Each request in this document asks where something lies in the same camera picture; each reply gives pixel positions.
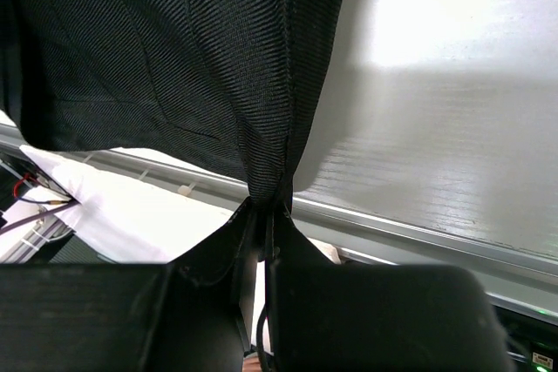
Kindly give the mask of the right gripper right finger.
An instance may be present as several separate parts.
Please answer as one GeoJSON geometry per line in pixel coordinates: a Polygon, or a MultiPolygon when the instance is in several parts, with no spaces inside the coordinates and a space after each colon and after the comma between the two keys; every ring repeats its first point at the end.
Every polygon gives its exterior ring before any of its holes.
{"type": "Polygon", "coordinates": [[[336,264],[288,213],[266,228],[266,308],[278,371],[511,371],[477,279],[446,264],[336,264]]]}

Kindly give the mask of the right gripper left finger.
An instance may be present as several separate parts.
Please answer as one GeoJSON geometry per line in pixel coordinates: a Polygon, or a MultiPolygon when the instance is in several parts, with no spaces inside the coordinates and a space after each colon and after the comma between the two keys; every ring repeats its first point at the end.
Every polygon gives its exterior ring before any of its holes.
{"type": "Polygon", "coordinates": [[[255,210],[166,264],[1,268],[4,371],[239,371],[255,210]]]}

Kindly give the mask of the black pleated skirt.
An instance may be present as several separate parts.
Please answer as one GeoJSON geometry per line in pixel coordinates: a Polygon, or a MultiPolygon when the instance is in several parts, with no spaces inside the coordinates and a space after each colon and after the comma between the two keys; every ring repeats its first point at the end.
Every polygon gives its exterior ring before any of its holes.
{"type": "Polygon", "coordinates": [[[147,148],[283,200],[342,0],[1,0],[1,108],[42,150],[147,148]]]}

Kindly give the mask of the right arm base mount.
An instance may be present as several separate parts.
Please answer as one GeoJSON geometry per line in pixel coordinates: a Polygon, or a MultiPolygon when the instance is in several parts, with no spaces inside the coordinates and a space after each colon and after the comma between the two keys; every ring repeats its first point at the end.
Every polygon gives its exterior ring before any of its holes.
{"type": "Polygon", "coordinates": [[[1,155],[2,263],[109,263],[61,220],[72,198],[37,166],[1,155]]]}

